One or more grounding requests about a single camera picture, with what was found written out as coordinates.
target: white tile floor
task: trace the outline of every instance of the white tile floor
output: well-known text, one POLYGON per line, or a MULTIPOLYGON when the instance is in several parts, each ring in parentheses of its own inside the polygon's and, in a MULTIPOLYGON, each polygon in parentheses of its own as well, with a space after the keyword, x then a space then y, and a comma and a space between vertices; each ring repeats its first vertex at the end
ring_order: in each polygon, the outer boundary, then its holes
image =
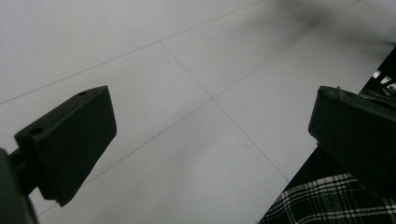
POLYGON ((396 40, 392 0, 2 1, 0 147, 107 85, 118 135, 41 223, 254 223, 315 149, 320 85, 358 92, 396 40))

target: screw hole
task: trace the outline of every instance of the screw hole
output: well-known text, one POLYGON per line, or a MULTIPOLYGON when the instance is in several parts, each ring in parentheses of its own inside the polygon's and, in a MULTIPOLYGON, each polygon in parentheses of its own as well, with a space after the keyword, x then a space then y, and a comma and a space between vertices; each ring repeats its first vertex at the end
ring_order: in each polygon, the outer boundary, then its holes
POLYGON ((29 132, 29 134, 37 135, 37 134, 39 134, 39 133, 42 133, 43 131, 44 131, 44 129, 42 129, 42 128, 35 128, 35 129, 31 130, 31 131, 29 132))

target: tile grout line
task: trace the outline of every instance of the tile grout line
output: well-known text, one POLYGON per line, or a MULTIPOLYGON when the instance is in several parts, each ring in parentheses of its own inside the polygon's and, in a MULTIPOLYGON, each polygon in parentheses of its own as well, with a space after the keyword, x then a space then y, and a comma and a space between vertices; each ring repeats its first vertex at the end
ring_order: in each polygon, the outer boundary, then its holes
POLYGON ((221 18, 223 18, 223 17, 229 16, 229 15, 231 15, 231 14, 233 14, 233 13, 239 11, 239 10, 243 10, 243 9, 245 9, 245 8, 247 8, 247 7, 251 7, 251 6, 255 5, 255 4, 258 4, 258 3, 260 3, 261 1, 262 1, 262 0, 259 0, 259 1, 257 1, 257 2, 254 2, 254 3, 252 3, 252 4, 247 5, 247 6, 245 6, 245 7, 240 7, 240 8, 238 8, 238 9, 234 10, 234 11, 231 11, 231 12, 228 12, 227 14, 224 14, 224 15, 222 15, 222 16, 216 17, 215 19, 212 19, 212 20, 210 20, 210 21, 205 21, 205 22, 203 22, 203 23, 201 23, 201 24, 198 24, 198 25, 195 25, 195 26, 193 26, 193 27, 191 27, 191 28, 188 28, 187 30, 181 31, 181 32, 176 33, 176 34, 174 34, 174 35, 167 36, 167 37, 165 37, 165 38, 163 38, 163 39, 160 39, 160 40, 154 41, 154 42, 152 42, 152 43, 150 43, 150 44, 147 44, 147 45, 145 45, 145 46, 143 46, 143 47, 140 47, 140 48, 134 49, 134 50, 132 50, 132 51, 129 51, 129 52, 127 52, 127 53, 121 54, 120 56, 117 56, 117 57, 115 57, 115 58, 113 58, 113 59, 107 60, 107 61, 105 61, 105 62, 96 64, 96 65, 94 65, 94 66, 91 66, 91 67, 86 68, 86 69, 84 69, 84 70, 81 70, 81 71, 79 71, 79 72, 76 72, 75 74, 73 74, 73 75, 71 75, 71 76, 63 77, 63 78, 61 78, 61 79, 59 79, 59 80, 53 81, 53 82, 51 82, 51 83, 49 83, 49 84, 46 84, 46 85, 44 85, 44 86, 42 86, 42 87, 39 87, 39 88, 36 88, 36 89, 34 89, 34 90, 32 90, 32 91, 28 91, 28 92, 22 93, 21 95, 18 95, 18 96, 12 97, 11 99, 8 99, 8 100, 5 100, 5 101, 3 101, 3 102, 0 102, 0 105, 5 104, 5 103, 10 102, 10 101, 13 101, 13 100, 15 100, 15 99, 18 99, 18 98, 20 98, 20 97, 22 97, 22 96, 24 96, 24 95, 30 94, 30 93, 32 93, 32 92, 34 92, 34 91, 39 91, 39 90, 45 89, 45 88, 47 88, 48 86, 51 86, 51 85, 56 84, 56 83, 58 83, 58 82, 64 81, 64 80, 69 79, 69 78, 71 78, 71 77, 75 77, 75 76, 77 76, 77 75, 79 75, 79 74, 81 74, 81 73, 83 73, 83 72, 87 72, 87 71, 89 71, 89 70, 91 70, 91 69, 93 69, 93 68, 95 68, 95 67, 98 67, 98 66, 100 66, 100 65, 103 65, 103 64, 105 64, 105 63, 110 63, 110 62, 115 61, 115 60, 117 60, 117 59, 119 59, 119 58, 122 58, 122 57, 124 57, 124 56, 129 55, 129 54, 132 54, 132 53, 134 53, 134 52, 137 52, 137 51, 139 51, 139 50, 141 50, 141 49, 145 49, 145 48, 147 48, 147 47, 150 47, 151 45, 154 45, 154 44, 157 44, 157 43, 159 43, 159 42, 162 42, 162 41, 164 41, 164 40, 166 40, 166 39, 169 39, 169 38, 171 38, 171 37, 173 37, 173 36, 183 34, 183 33, 185 33, 185 32, 188 32, 188 31, 192 30, 192 29, 195 29, 195 28, 197 28, 197 27, 200 27, 200 26, 203 26, 203 25, 205 25, 205 24, 208 24, 208 23, 210 23, 210 22, 212 22, 212 21, 215 21, 215 20, 221 19, 221 18))
POLYGON ((189 69, 187 69, 186 66, 184 66, 184 64, 176 57, 176 55, 168 48, 165 46, 165 44, 163 42, 160 42, 164 48, 166 48, 166 50, 168 50, 168 53, 180 64, 180 66, 182 66, 184 68, 184 70, 190 75, 190 77, 192 77, 192 79, 202 88, 202 90, 204 90, 204 92, 206 92, 206 94, 213 100, 214 98, 212 97, 212 95, 204 88, 204 86, 201 84, 201 82, 199 82, 189 71, 189 69))
POLYGON ((238 8, 238 9, 234 10, 234 11, 231 11, 231 12, 228 12, 227 14, 224 14, 224 15, 222 15, 222 16, 216 17, 215 19, 212 19, 212 20, 210 20, 210 21, 205 21, 205 22, 203 22, 203 23, 201 23, 201 24, 199 24, 199 25, 196 25, 196 26, 194 26, 194 27, 191 27, 191 28, 189 28, 189 29, 187 29, 187 30, 185 30, 185 31, 179 32, 179 33, 177 33, 177 34, 174 34, 174 35, 168 36, 168 37, 166 37, 166 38, 164 38, 164 39, 162 39, 162 40, 159 40, 158 42, 161 42, 161 41, 164 41, 164 40, 166 40, 166 39, 172 38, 172 37, 174 37, 175 35, 181 35, 181 34, 183 34, 183 33, 186 33, 186 32, 188 32, 188 31, 190 31, 190 30, 193 30, 193 29, 198 28, 198 27, 200 27, 200 26, 206 25, 206 24, 208 24, 208 23, 210 23, 210 22, 212 22, 212 21, 219 20, 219 19, 221 19, 221 18, 223 18, 223 17, 226 17, 226 16, 229 16, 229 15, 235 13, 235 12, 238 12, 238 11, 243 10, 243 9, 245 9, 245 8, 254 6, 254 5, 256 5, 256 4, 259 4, 260 2, 262 2, 262 0, 259 0, 259 1, 257 1, 257 2, 251 3, 251 4, 249 4, 249 5, 247 5, 247 6, 244 6, 244 7, 240 7, 240 8, 238 8))
POLYGON ((236 127, 238 127, 238 129, 247 137, 247 139, 260 151, 260 153, 265 157, 265 159, 267 159, 269 162, 271 162, 271 164, 274 166, 274 168, 283 176, 283 178, 285 178, 285 180, 289 183, 290 181, 286 178, 285 175, 283 175, 282 172, 280 172, 280 170, 272 163, 272 161, 262 152, 262 150, 256 145, 256 143, 253 142, 253 140, 251 140, 251 138, 244 132, 244 130, 235 122, 235 120, 233 120, 233 118, 227 113, 227 111, 225 111, 225 109, 223 107, 221 107, 221 105, 219 104, 219 102, 217 102, 215 99, 213 100, 220 108, 222 111, 224 111, 224 113, 233 121, 233 123, 236 125, 236 127))
POLYGON ((151 45, 154 45, 154 44, 156 44, 156 43, 157 43, 157 42, 154 42, 154 43, 151 43, 151 44, 146 45, 145 47, 141 47, 141 48, 139 48, 139 49, 134 49, 134 50, 131 51, 131 52, 122 54, 122 55, 117 56, 117 57, 115 57, 115 58, 113 58, 113 59, 110 59, 110 60, 108 60, 108 61, 105 61, 105 62, 103 62, 103 63, 99 63, 99 64, 97 64, 97 65, 94 65, 94 66, 92 66, 92 67, 89 67, 89 68, 87 68, 87 69, 84 69, 84 70, 82 70, 82 71, 80 71, 80 72, 77 72, 77 73, 75 73, 75 74, 73 74, 73 75, 71 75, 71 76, 69 76, 69 77, 63 77, 63 78, 61 78, 61 79, 59 79, 59 80, 56 80, 56 81, 54 81, 54 82, 51 82, 50 84, 46 84, 46 85, 44 85, 44 86, 42 86, 42 87, 39 87, 39 88, 37 88, 37 89, 35 89, 35 90, 28 91, 28 92, 23 93, 23 94, 21 94, 21 95, 19 95, 19 96, 13 97, 13 98, 11 98, 11 99, 9 99, 9 100, 5 100, 4 102, 1 102, 0 105, 5 104, 5 103, 10 102, 10 101, 13 101, 13 100, 15 100, 15 99, 18 99, 18 98, 20 98, 20 97, 22 97, 22 96, 24 96, 24 95, 28 95, 28 94, 30 94, 30 93, 32 93, 32 92, 45 89, 45 88, 47 88, 48 86, 51 86, 51 85, 53 85, 53 84, 56 84, 56 83, 61 82, 61 81, 64 81, 64 80, 67 80, 67 79, 69 79, 69 78, 71 78, 71 77, 75 77, 75 76, 77 76, 77 75, 79 75, 79 74, 81 74, 81 73, 87 72, 87 71, 89 71, 89 70, 91 70, 91 69, 93 69, 93 68, 95 68, 95 67, 98 67, 98 66, 100 66, 100 65, 103 65, 103 64, 105 64, 105 63, 110 63, 110 62, 115 61, 115 60, 117 60, 117 59, 119 59, 119 58, 122 58, 122 57, 124 57, 124 56, 126 56, 126 55, 128 55, 128 54, 131 54, 131 53, 134 53, 134 52, 139 51, 139 50, 141 50, 141 49, 145 49, 145 48, 147 48, 147 47, 150 47, 151 45))
MULTIPOLYGON (((160 133, 158 133, 157 135, 155 135, 154 137, 150 138, 146 143, 144 143, 142 146, 138 147, 137 149, 133 150, 132 152, 128 153, 126 156, 122 157, 121 159, 119 159, 118 161, 116 161, 115 163, 113 163, 111 166, 107 167, 104 171, 100 172, 98 175, 94 176, 91 180, 87 181, 86 183, 84 183, 80 188, 85 187, 86 185, 88 185, 89 183, 91 183, 94 179, 96 179, 98 176, 102 175, 103 173, 105 173, 106 171, 108 171, 109 169, 113 168, 114 166, 116 166, 118 163, 120 163, 121 161, 125 160, 127 157, 131 156, 133 153, 135 153, 136 151, 138 151, 140 148, 144 147, 145 145, 147 145, 149 142, 153 141, 154 139, 156 139, 158 136, 162 135, 163 133, 165 133, 166 131, 168 131, 169 129, 171 129, 172 127, 174 127, 175 125, 177 125, 178 123, 180 123, 182 120, 186 119, 187 117, 189 117, 191 114, 195 113, 195 111, 199 110, 200 108, 202 108, 203 106, 209 104, 210 102, 214 101, 213 99, 208 100, 207 102, 204 102, 203 104, 199 105, 197 108, 195 108, 194 110, 192 110, 189 114, 187 114, 185 117, 179 119, 178 121, 176 121, 175 123, 173 123, 172 125, 170 125, 168 128, 166 128, 165 130, 161 131, 160 133)), ((57 203, 55 203, 53 206, 51 206, 50 208, 48 208, 47 210, 45 210, 44 212, 40 213, 38 216, 40 217, 41 215, 47 213, 51 208, 53 208, 57 203)))
MULTIPOLYGON (((350 8, 354 7, 356 4, 358 4, 360 1, 362 0, 357 0, 357 2, 355 2, 354 4, 352 4, 351 6, 347 7, 344 10, 341 10, 339 13, 337 13, 336 15, 330 17, 329 19, 327 19, 326 21, 324 21, 321 25, 319 25, 317 27, 317 29, 321 28, 322 26, 324 26, 325 24, 329 23, 330 21, 332 21, 335 17, 338 17, 342 14, 344 14, 347 10, 349 10, 350 8)), ((261 69, 262 67, 264 67, 265 65, 267 65, 268 63, 272 62, 273 60, 275 60, 277 57, 279 57, 281 54, 283 54, 286 50, 288 49, 282 49, 279 53, 277 53, 274 57, 272 57, 269 61, 259 65, 257 68, 253 69, 251 72, 248 72, 245 76, 241 77, 239 80, 237 80, 233 85, 231 85, 230 87, 226 88, 225 90, 221 91, 220 93, 218 93, 216 96, 213 96, 213 98, 217 98, 218 96, 222 95, 224 92, 226 92, 227 90, 229 90, 230 88, 232 88, 233 86, 235 86, 236 84, 238 84, 240 81, 242 81, 243 79, 245 79, 246 77, 249 77, 250 75, 252 75, 253 73, 255 73, 257 70, 261 69)))

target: black and white checkered cloth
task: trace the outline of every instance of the black and white checkered cloth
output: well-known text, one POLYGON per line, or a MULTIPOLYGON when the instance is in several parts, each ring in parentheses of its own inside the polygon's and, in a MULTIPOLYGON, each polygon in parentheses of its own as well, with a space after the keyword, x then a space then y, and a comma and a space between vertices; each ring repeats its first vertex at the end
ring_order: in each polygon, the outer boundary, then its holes
POLYGON ((396 223, 396 203, 335 175, 283 191, 259 223, 396 223))

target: floor tile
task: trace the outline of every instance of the floor tile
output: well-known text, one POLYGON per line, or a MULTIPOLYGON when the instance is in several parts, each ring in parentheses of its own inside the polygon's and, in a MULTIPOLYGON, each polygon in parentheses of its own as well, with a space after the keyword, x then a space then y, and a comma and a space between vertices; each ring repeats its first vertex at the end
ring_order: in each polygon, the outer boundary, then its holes
POLYGON ((265 0, 163 41, 216 96, 357 0, 265 0))
POLYGON ((0 105, 0 126, 6 127, 0 131, 0 147, 12 152, 17 131, 74 94, 103 85, 110 90, 118 134, 89 179, 210 100, 158 43, 0 105))
POLYGON ((287 182, 210 102, 83 187, 46 223, 255 223, 287 182))
POLYGON ((392 50, 379 8, 359 2, 216 98, 288 179, 316 147, 307 127, 319 86, 358 93, 392 50))
POLYGON ((2 1, 0 103, 257 1, 2 1))

